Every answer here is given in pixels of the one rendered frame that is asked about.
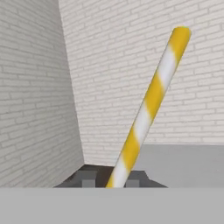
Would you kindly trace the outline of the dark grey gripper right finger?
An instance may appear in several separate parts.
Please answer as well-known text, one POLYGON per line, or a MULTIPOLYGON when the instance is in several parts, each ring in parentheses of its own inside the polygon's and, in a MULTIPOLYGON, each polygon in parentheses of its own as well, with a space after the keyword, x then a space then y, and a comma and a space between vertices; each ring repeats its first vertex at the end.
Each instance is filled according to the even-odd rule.
POLYGON ((149 179, 145 171, 132 171, 125 184, 126 187, 164 187, 164 185, 149 179))

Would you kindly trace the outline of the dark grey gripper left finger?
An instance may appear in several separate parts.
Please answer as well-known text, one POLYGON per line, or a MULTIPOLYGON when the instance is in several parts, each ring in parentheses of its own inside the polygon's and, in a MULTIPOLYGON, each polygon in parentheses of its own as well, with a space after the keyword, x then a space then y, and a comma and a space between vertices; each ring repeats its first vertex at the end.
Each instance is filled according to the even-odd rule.
POLYGON ((96 171, 77 171, 68 181, 56 185, 56 188, 90 188, 95 187, 96 171))

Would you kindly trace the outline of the yellow and white striped straw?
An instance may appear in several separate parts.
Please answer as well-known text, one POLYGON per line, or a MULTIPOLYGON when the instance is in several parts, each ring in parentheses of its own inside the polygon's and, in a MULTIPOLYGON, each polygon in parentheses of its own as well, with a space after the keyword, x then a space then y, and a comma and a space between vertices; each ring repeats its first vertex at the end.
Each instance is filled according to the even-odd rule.
POLYGON ((185 26, 178 26, 173 29, 115 167, 108 179, 107 188, 124 187, 185 52, 191 34, 191 30, 185 26))

